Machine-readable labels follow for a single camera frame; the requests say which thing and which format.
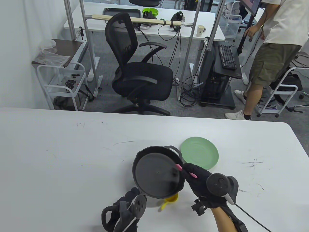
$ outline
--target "wrist strap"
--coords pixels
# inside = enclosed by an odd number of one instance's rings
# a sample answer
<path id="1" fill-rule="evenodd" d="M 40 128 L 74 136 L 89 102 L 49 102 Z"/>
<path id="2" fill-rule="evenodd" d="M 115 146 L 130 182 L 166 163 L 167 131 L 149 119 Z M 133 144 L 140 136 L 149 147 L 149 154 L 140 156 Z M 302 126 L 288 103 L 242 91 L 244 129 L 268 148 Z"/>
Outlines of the wrist strap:
<path id="1" fill-rule="evenodd" d="M 220 206 L 220 208 L 231 218 L 232 222 L 234 223 L 235 228 L 238 232 L 248 232 L 247 227 L 245 224 L 239 220 L 235 214 L 233 214 L 232 210 L 226 206 Z"/>

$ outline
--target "white t-shirt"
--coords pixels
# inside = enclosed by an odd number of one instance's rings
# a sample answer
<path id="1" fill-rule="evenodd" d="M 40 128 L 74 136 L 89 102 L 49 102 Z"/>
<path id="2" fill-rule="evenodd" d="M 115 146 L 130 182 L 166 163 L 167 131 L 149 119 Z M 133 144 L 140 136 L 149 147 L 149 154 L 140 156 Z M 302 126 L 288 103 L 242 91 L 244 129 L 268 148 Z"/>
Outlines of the white t-shirt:
<path id="1" fill-rule="evenodd" d="M 273 17 L 264 24 L 264 43 L 303 46 L 308 40 L 309 0 L 262 0 L 280 5 Z"/>

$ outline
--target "monitor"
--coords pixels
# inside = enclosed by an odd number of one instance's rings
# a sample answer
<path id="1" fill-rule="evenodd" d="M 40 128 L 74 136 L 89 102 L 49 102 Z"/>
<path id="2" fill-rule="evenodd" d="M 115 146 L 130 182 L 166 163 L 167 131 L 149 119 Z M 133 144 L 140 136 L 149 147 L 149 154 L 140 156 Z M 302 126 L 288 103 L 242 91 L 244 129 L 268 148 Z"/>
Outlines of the monitor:
<path id="1" fill-rule="evenodd" d="M 255 16 L 259 9 L 261 0 L 240 0 L 240 2 L 251 13 L 251 15 Z"/>

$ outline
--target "chair base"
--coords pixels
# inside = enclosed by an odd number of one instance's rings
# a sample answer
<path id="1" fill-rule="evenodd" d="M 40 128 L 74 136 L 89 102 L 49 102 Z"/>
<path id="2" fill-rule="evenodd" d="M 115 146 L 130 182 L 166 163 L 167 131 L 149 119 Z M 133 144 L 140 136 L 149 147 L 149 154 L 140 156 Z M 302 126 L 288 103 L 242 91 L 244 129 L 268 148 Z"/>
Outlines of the chair base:
<path id="1" fill-rule="evenodd" d="M 161 108 L 153 106 L 153 105 L 149 105 L 148 103 L 145 103 L 145 102 L 139 102 L 139 103 L 135 103 L 133 105 L 122 107 L 120 109 L 113 111 L 112 113 L 124 114 L 124 113 L 134 112 L 134 111 L 137 111 L 138 114 L 144 114 L 145 111 L 150 111 L 150 112 L 162 114 L 162 115 L 165 115 L 165 116 L 171 115 L 171 113 L 168 112 L 167 110 L 161 109 Z"/>

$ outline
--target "chair seat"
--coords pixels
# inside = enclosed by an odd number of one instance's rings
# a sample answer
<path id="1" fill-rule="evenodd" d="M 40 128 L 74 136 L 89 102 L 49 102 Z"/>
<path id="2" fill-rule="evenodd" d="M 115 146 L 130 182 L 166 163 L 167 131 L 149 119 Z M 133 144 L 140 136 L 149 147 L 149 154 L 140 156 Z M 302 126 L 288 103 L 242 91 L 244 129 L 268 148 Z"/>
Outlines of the chair seat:
<path id="1" fill-rule="evenodd" d="M 160 4 L 160 0 L 129 0 L 130 3 L 138 6 L 154 7 Z"/>
<path id="2" fill-rule="evenodd" d="M 165 101 L 169 97 L 173 85 L 173 71 L 169 67 L 141 62 L 127 63 L 123 70 L 123 77 L 132 76 L 146 76 L 158 81 L 157 84 L 143 87 L 137 98 Z M 141 84 L 141 81 L 114 80 L 112 87 L 116 93 L 127 97 Z"/>

